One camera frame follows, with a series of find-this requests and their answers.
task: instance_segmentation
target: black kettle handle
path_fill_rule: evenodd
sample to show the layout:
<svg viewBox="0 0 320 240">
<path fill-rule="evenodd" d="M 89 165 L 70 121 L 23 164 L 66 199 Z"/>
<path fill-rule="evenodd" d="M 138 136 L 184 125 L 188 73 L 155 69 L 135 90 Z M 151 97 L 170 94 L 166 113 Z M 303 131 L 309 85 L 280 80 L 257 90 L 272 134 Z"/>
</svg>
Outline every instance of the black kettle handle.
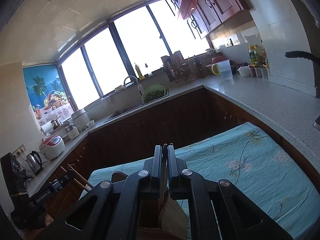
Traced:
<svg viewBox="0 0 320 240">
<path fill-rule="evenodd" d="M 40 155 L 39 155 L 36 151 L 32 151 L 32 152 L 30 153 L 30 155 L 35 155 L 35 154 L 38 156 L 40 165 L 41 165 L 41 167 L 42 167 L 42 161 L 41 161 Z"/>
<path fill-rule="evenodd" d="M 301 50 L 288 51 L 284 55 L 287 58 L 296 58 L 296 57 L 306 58 L 316 63 L 318 66 L 320 66 L 320 58 L 317 58 L 313 54 L 306 51 L 301 51 Z"/>
</svg>

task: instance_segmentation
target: wooden knife block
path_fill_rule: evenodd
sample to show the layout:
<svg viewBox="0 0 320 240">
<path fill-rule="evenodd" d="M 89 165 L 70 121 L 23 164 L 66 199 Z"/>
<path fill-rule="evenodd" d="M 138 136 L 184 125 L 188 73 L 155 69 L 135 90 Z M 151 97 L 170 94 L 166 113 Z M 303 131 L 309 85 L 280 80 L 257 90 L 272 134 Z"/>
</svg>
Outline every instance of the wooden knife block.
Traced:
<svg viewBox="0 0 320 240">
<path fill-rule="evenodd" d="M 157 201 L 142 201 L 137 240 L 186 239 L 188 217 L 168 189 L 159 215 L 157 205 Z"/>
</svg>

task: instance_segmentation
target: blue tablecloth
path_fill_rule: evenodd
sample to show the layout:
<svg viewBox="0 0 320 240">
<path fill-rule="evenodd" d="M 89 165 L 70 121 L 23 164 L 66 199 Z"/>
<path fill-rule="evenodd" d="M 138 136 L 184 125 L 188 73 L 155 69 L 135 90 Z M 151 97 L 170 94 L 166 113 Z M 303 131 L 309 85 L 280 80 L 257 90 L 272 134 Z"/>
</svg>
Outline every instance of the blue tablecloth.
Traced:
<svg viewBox="0 0 320 240">
<path fill-rule="evenodd" d="M 294 239 L 303 239 L 320 215 L 319 193 L 305 173 L 271 137 L 249 122 L 175 154 L 205 179 L 230 180 Z M 111 180 L 114 171 L 130 175 L 141 170 L 143 163 L 96 170 L 89 182 Z M 188 201 L 179 203 L 188 215 Z"/>
</svg>

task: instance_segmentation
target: stainless steel kettle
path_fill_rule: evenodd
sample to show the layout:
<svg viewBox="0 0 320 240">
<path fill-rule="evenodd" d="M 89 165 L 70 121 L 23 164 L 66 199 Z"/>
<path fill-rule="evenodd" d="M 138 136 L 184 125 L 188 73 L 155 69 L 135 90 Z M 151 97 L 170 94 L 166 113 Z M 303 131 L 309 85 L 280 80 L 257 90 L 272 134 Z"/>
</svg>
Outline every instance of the stainless steel kettle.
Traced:
<svg viewBox="0 0 320 240">
<path fill-rule="evenodd" d="M 40 155 L 36 151 L 32 151 L 28 154 L 27 163 L 36 176 L 43 170 Z"/>
</svg>

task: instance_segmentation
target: plastic pitcher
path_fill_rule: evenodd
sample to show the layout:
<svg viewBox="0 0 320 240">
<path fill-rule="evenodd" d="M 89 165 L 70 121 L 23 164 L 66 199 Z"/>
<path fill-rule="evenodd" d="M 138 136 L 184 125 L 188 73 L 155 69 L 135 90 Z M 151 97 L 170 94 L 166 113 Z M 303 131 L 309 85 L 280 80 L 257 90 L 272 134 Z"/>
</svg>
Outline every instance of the plastic pitcher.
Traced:
<svg viewBox="0 0 320 240">
<path fill-rule="evenodd" d="M 215 73 L 213 70 L 214 66 L 217 66 L 218 73 Z M 221 62 L 218 62 L 216 64 L 213 64 L 211 67 L 212 73 L 215 75 L 220 75 L 223 80 L 228 80 L 232 78 L 232 71 L 230 67 L 230 61 L 229 60 L 224 60 Z"/>
</svg>

